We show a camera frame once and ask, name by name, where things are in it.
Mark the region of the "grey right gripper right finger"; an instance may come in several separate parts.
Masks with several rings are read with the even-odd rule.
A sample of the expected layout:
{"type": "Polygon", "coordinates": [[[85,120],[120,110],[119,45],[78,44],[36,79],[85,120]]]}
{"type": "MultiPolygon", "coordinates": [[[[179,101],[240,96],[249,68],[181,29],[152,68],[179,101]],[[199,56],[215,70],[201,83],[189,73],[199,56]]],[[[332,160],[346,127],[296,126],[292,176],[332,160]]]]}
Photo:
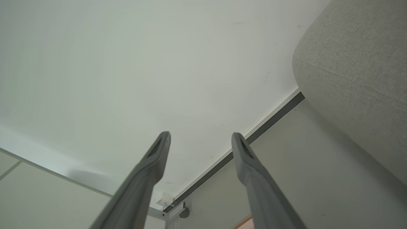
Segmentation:
{"type": "Polygon", "coordinates": [[[305,229],[275,180],[250,148],[242,134],[234,132],[231,146],[235,168],[245,186],[256,229],[305,229]]]}

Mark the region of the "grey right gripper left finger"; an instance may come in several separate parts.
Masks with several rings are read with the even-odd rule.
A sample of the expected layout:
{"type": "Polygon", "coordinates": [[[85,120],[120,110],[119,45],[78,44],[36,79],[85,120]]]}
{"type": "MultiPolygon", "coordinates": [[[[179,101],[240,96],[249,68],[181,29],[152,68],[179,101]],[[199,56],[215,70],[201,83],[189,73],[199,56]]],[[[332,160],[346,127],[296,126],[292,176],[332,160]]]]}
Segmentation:
{"type": "Polygon", "coordinates": [[[154,185],[164,175],[170,144],[170,132],[161,132],[90,228],[144,228],[154,185]]]}

